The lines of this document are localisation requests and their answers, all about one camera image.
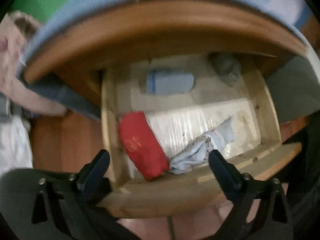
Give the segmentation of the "light blue patterned underwear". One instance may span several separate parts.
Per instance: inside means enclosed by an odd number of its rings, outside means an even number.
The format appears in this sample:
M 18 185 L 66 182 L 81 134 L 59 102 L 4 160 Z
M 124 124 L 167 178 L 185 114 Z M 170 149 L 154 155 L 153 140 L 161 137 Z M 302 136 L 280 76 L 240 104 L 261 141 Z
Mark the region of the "light blue patterned underwear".
M 222 152 L 235 139 L 232 121 L 233 117 L 230 116 L 216 128 L 204 132 L 189 143 L 184 150 L 169 161 L 169 172 L 175 175 L 185 174 L 193 167 L 207 162 L 213 150 Z

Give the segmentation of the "blue checked cloth cover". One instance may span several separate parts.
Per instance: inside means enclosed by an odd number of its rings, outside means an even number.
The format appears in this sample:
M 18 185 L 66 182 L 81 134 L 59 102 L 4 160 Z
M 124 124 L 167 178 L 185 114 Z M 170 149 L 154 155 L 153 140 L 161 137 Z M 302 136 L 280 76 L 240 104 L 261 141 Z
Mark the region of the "blue checked cloth cover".
M 27 84 L 23 74 L 27 70 L 27 62 L 44 46 L 50 38 L 62 33 L 68 27 L 71 27 L 89 16 L 93 16 L 104 9 L 114 9 L 118 5 L 124 5 L 126 2 L 136 2 L 142 0 L 68 0 L 53 16 L 43 25 L 33 36 L 31 41 L 24 49 L 21 59 L 21 70 L 17 74 L 17 78 L 23 85 L 35 92 L 36 94 L 50 99 L 54 102 L 74 110 L 84 116 L 92 119 L 99 119 L 101 110 L 98 106 L 89 102 L 86 98 L 68 88 L 63 82 L 54 74 L 48 74 L 40 81 L 33 85 Z M 267 11 L 260 7 L 257 3 L 249 0 L 224 0 L 227 2 L 234 2 L 237 5 L 245 5 L 250 9 L 262 13 L 280 23 L 303 44 L 307 43 L 303 34 L 292 24 L 287 23 L 280 16 Z

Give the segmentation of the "wooden nightstand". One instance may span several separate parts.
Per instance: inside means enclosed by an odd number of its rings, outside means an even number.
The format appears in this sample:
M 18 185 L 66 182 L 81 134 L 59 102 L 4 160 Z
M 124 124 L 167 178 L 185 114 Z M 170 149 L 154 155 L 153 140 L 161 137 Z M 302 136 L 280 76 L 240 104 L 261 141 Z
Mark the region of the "wooden nightstand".
M 304 57 L 306 50 L 284 25 L 249 7 L 219 0 L 147 0 L 58 32 L 26 61 L 23 77 L 32 85 L 54 73 L 100 106 L 98 70 L 112 65 L 213 51 Z

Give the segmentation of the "white floral bedsheet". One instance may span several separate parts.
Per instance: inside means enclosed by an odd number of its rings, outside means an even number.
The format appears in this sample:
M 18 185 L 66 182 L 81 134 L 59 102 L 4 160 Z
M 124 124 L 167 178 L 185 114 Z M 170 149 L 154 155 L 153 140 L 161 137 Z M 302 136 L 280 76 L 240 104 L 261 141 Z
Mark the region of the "white floral bedsheet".
M 19 115 L 1 122 L 1 176 L 17 168 L 33 168 L 28 125 Z

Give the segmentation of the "floral pink pillow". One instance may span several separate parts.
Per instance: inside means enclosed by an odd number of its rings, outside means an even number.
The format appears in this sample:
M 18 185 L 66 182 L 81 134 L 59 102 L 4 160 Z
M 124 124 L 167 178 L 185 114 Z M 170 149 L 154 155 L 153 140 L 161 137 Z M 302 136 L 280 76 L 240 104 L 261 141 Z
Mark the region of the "floral pink pillow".
M 41 26 L 37 19 L 21 11 L 7 13 L 1 21 L 1 93 L 36 114 L 63 116 L 66 107 L 36 94 L 17 78 L 24 49 Z

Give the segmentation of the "grey ribbed garment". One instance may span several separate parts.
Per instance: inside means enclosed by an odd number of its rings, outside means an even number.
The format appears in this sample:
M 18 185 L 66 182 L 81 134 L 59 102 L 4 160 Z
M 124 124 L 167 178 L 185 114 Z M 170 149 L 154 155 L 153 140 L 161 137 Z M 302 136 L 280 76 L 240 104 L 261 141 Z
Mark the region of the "grey ribbed garment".
M 228 87 L 234 87 L 241 76 L 241 64 L 232 53 L 211 53 L 208 61 L 220 80 Z

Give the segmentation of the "red underwear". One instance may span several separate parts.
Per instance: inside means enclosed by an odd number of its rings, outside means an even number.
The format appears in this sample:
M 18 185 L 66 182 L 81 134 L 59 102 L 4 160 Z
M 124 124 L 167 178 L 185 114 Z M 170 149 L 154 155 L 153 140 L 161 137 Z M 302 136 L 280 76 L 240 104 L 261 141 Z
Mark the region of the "red underwear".
M 147 123 L 144 112 L 130 112 L 118 125 L 124 150 L 146 181 L 152 181 L 169 170 L 169 162 Z

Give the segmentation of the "folded light blue garment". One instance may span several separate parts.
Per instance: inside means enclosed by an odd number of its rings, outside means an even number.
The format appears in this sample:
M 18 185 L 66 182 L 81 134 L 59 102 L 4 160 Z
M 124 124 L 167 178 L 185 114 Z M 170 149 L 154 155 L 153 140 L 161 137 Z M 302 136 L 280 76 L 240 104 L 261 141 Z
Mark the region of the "folded light blue garment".
M 193 74 L 168 69 L 148 72 L 145 84 L 148 94 L 161 96 L 189 93 L 193 86 Z

